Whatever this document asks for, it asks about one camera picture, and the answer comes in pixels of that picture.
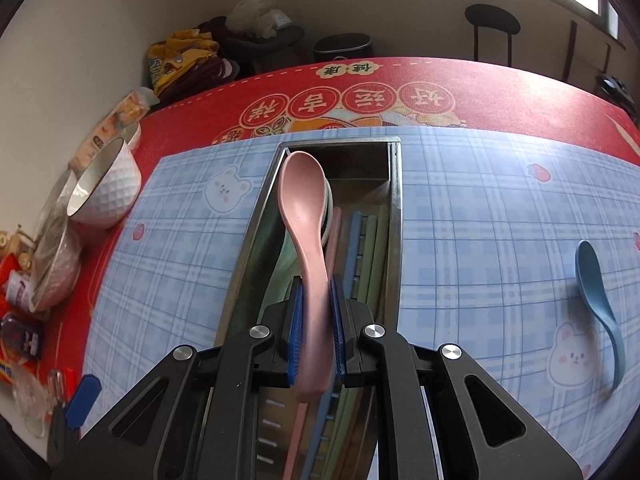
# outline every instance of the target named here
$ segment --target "cloth pile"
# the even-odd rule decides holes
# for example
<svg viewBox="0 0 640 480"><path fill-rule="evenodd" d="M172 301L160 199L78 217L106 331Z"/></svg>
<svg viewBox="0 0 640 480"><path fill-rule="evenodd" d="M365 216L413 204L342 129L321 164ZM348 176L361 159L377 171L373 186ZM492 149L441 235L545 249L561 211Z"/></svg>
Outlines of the cloth pile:
<svg viewBox="0 0 640 480"><path fill-rule="evenodd" d="M210 32L197 28L176 30L147 52L151 83L163 105L168 105L233 80L238 66L218 55L219 44Z"/></svg>

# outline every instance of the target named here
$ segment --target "red tablecloth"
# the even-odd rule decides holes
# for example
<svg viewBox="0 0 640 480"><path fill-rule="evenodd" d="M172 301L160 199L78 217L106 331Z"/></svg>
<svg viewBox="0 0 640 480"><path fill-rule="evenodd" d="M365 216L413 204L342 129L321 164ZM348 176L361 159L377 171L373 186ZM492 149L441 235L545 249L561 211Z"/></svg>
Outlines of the red tablecloth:
<svg viewBox="0 0 640 480"><path fill-rule="evenodd" d="M263 74L204 92L142 121L143 182L161 157L283 132L423 124L545 137L640 165L629 117L587 92L537 74L455 59L377 58ZM46 327L40 378L82 372L91 312L118 240L114 228L86 251L78 285Z"/></svg>

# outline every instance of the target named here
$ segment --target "bottle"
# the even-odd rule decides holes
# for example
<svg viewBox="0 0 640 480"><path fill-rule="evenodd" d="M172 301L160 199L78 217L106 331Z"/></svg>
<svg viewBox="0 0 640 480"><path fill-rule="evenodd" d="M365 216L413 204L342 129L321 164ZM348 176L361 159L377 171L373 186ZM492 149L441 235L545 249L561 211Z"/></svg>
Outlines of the bottle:
<svg viewBox="0 0 640 480"><path fill-rule="evenodd" d="M6 314L0 322L0 337L23 357L39 359L42 354L43 331L18 319L15 314Z"/></svg>

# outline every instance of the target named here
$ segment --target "metal screw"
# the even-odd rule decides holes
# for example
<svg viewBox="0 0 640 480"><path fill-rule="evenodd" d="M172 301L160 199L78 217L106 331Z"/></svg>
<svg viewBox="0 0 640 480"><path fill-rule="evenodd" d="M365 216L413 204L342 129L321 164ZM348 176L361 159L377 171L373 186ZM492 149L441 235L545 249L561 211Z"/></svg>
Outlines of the metal screw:
<svg viewBox="0 0 640 480"><path fill-rule="evenodd" d="M193 350L190 346L178 346L178 348L174 350L174 359L177 361L186 361L190 359L192 355Z"/></svg>
<svg viewBox="0 0 640 480"><path fill-rule="evenodd" d="M269 335L269 327L264 325L256 325L249 329L249 335L254 339L264 339Z"/></svg>
<svg viewBox="0 0 640 480"><path fill-rule="evenodd" d="M382 325L367 325L364 327L364 333L369 337L378 338L385 335L385 327Z"/></svg>
<svg viewBox="0 0 640 480"><path fill-rule="evenodd" d="M444 345L442 347L442 355L447 359L458 359L462 355L462 350L455 345Z"/></svg>

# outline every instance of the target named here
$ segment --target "snack package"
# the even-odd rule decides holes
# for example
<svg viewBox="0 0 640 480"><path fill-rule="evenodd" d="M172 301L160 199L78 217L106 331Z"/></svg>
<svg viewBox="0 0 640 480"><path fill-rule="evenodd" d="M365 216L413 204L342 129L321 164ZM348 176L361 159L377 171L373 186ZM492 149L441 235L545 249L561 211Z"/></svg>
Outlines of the snack package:
<svg viewBox="0 0 640 480"><path fill-rule="evenodd" d="M27 314L31 313L31 289L29 286L29 277L17 270L12 270L9 280L4 291L4 298L14 308L17 308Z"/></svg>
<svg viewBox="0 0 640 480"><path fill-rule="evenodd" d="M148 101L146 94L143 89L130 92L82 140L76 154L69 161L69 167L77 177L80 177L95 155L109 144L121 129L146 115L150 106L154 104Z"/></svg>
<svg viewBox="0 0 640 480"><path fill-rule="evenodd" d="M15 254L9 253L0 261L0 287L9 281L12 271L20 270L20 262Z"/></svg>

